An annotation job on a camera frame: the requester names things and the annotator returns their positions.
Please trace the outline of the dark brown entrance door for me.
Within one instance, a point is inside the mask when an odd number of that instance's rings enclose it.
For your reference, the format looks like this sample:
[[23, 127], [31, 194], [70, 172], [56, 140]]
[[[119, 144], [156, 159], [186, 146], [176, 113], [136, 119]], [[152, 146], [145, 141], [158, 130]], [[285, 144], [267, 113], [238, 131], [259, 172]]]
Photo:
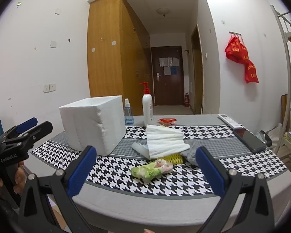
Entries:
[[153, 47], [151, 54], [155, 105], [183, 105], [184, 69], [182, 47]]

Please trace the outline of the green tissue pack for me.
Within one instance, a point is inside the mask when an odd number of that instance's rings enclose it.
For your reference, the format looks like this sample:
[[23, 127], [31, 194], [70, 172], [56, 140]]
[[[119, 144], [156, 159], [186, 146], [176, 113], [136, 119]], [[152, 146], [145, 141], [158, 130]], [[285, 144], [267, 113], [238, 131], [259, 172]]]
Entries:
[[170, 173], [172, 169], [172, 163], [164, 159], [157, 159], [147, 165], [132, 167], [132, 169], [130, 169], [130, 173], [135, 178], [142, 179], [144, 182], [150, 182], [157, 176]]

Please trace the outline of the white towel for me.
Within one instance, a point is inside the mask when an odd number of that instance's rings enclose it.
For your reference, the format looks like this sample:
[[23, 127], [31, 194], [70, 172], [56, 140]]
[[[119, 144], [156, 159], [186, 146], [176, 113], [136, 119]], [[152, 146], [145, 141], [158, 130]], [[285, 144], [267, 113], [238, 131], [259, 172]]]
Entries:
[[150, 159], [161, 158], [188, 150], [181, 130], [163, 126], [146, 126], [146, 144]]

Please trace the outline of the wooden side door frame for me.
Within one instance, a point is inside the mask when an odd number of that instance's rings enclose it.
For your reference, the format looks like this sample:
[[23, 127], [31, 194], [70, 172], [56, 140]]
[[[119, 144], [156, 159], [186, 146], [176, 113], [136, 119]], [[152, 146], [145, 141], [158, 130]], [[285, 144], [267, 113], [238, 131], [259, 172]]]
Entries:
[[202, 114], [203, 104], [203, 60], [198, 25], [191, 35], [192, 58], [194, 65], [194, 113]]

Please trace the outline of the papers on door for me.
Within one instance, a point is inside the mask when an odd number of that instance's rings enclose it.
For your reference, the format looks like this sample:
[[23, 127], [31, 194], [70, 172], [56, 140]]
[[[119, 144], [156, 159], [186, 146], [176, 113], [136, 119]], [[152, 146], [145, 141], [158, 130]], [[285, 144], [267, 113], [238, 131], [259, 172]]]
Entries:
[[180, 66], [180, 62], [176, 57], [161, 57], [159, 58], [159, 65], [163, 67], [164, 75], [169, 76], [177, 74], [177, 67]]

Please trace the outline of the white wall socket pair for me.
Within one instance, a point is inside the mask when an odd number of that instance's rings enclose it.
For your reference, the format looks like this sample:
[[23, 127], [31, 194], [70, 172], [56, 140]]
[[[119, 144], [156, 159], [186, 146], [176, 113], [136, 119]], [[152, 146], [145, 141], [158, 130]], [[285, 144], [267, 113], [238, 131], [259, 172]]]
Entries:
[[53, 84], [45, 84], [43, 86], [43, 92], [44, 93], [50, 93], [50, 92], [53, 92], [53, 91], [56, 91], [56, 84], [53, 83]]

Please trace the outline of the wooden wardrobe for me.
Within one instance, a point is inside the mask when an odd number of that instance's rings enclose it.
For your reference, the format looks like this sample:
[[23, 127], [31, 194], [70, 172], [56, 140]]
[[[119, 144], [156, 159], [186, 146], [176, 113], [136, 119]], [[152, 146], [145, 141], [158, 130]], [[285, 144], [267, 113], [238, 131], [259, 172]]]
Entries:
[[127, 0], [90, 4], [87, 33], [90, 95], [121, 95], [142, 115], [142, 82], [152, 86], [150, 35]]

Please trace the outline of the white remote control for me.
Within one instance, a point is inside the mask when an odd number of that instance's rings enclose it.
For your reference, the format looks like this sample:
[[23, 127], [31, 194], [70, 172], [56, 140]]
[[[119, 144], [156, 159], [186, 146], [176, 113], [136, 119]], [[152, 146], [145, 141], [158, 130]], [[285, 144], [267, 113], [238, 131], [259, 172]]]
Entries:
[[229, 116], [227, 116], [225, 114], [218, 114], [218, 118], [221, 119], [224, 123], [226, 123], [232, 129], [243, 128], [242, 125], [240, 125], [235, 120], [233, 120], [232, 118], [230, 118]]

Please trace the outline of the white wall switch plate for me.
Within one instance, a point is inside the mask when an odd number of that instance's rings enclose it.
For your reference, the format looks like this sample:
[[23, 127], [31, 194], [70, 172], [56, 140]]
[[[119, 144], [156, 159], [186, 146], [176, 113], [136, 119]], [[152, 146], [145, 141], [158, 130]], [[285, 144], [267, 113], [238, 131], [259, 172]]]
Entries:
[[51, 48], [56, 48], [57, 47], [57, 42], [56, 41], [51, 41], [50, 42], [50, 47]]

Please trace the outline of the red fire extinguisher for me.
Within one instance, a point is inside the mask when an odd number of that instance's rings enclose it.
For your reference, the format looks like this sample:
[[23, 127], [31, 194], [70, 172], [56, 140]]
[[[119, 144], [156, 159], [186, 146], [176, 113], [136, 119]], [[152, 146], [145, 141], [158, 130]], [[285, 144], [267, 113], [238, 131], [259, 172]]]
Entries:
[[189, 107], [190, 106], [190, 95], [189, 93], [185, 93], [184, 95], [184, 106]]

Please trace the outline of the white pump bottle red top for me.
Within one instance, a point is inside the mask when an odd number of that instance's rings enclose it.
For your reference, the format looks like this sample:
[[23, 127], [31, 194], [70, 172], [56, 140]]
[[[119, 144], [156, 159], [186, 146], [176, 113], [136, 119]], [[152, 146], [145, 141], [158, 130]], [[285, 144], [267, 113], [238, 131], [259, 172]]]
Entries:
[[145, 126], [153, 124], [153, 99], [148, 82], [141, 82], [144, 86], [142, 97], [142, 108]]

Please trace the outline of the white metal bunk bed frame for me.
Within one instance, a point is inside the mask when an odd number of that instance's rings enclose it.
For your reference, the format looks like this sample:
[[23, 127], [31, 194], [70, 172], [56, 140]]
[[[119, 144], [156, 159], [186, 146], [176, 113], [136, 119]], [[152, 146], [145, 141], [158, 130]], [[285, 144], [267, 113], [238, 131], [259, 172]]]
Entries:
[[287, 64], [287, 80], [288, 88], [285, 95], [284, 117], [280, 131], [279, 141], [274, 149], [274, 153], [278, 154], [282, 147], [286, 147], [291, 151], [291, 56], [289, 50], [289, 43], [291, 43], [291, 22], [286, 18], [290, 14], [289, 11], [285, 13], [278, 12], [273, 5], [270, 6], [278, 23], [281, 37], [284, 44], [284, 52]]

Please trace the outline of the red cloth bags on hook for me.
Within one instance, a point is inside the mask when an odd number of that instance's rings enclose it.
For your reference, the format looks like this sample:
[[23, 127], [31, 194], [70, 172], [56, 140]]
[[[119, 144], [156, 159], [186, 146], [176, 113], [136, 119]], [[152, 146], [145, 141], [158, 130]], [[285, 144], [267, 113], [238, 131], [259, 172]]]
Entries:
[[231, 34], [224, 51], [227, 59], [244, 66], [244, 80], [247, 84], [259, 83], [256, 67], [249, 59], [248, 50], [240, 37]]

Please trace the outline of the white styrofoam box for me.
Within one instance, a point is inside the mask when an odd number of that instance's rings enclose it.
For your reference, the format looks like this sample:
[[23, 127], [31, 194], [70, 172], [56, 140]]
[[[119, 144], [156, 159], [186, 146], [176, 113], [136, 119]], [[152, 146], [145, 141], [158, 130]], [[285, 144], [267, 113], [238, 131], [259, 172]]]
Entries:
[[59, 108], [69, 146], [108, 156], [126, 133], [122, 96], [92, 97]]

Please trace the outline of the black smartphone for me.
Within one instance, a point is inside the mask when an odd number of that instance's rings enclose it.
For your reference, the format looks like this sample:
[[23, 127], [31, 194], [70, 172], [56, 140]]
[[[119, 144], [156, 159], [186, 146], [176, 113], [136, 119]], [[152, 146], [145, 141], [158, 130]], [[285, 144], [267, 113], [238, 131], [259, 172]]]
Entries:
[[238, 128], [233, 130], [233, 134], [252, 152], [259, 153], [264, 151], [267, 146], [258, 137], [246, 128]]

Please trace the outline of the grey fuzzy cloth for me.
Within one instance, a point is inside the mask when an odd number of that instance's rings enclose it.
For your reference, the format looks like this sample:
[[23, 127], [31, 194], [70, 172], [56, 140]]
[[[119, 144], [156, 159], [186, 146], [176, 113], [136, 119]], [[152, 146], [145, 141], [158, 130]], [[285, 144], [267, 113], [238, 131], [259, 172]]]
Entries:
[[196, 161], [196, 150], [202, 146], [198, 140], [185, 140], [184, 143], [189, 146], [189, 149], [184, 150], [180, 153], [190, 164], [199, 166]]

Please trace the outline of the ceiling lamp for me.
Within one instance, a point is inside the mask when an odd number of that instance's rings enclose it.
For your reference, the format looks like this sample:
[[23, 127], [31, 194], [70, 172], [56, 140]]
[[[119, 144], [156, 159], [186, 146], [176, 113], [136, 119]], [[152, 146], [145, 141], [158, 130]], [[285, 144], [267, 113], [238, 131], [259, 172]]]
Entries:
[[168, 15], [171, 10], [169, 8], [166, 8], [166, 7], [161, 7], [159, 9], [156, 10], [157, 14], [163, 16], [163, 17], [166, 17], [166, 15]]

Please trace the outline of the small blue spray bottle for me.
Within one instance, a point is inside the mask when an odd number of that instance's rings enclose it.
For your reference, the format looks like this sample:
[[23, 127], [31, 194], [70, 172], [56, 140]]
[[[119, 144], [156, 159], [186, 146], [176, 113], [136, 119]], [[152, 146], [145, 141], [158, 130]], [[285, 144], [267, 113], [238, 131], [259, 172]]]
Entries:
[[134, 124], [133, 112], [128, 98], [125, 99], [124, 116], [126, 125]]

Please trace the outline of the red snack packet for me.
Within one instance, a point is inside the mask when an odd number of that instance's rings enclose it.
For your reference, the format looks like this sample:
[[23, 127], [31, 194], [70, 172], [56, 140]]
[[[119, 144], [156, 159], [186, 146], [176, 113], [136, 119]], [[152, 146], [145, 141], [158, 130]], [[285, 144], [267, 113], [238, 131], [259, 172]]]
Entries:
[[166, 117], [166, 118], [161, 118], [158, 119], [158, 124], [163, 125], [165, 127], [168, 126], [172, 126], [177, 122], [177, 119], [175, 118], [170, 118], [170, 117]]

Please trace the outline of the yellow foam fruit net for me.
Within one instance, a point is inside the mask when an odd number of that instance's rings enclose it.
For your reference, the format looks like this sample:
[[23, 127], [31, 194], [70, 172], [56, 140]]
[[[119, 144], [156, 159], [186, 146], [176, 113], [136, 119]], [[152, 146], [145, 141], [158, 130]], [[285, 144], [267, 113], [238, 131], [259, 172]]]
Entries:
[[162, 159], [172, 163], [173, 165], [179, 165], [183, 163], [183, 157], [180, 153], [168, 155], [163, 157]]

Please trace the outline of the black clip clear container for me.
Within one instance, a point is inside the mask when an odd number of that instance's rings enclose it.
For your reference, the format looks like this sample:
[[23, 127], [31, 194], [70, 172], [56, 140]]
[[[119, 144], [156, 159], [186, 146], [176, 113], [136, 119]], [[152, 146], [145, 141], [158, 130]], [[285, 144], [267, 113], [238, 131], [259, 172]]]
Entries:
[[259, 138], [259, 140], [261, 140], [264, 144], [266, 144], [268, 148], [272, 146], [272, 140], [265, 131], [260, 130], [258, 133], [255, 133], [254, 135], [257, 138]]

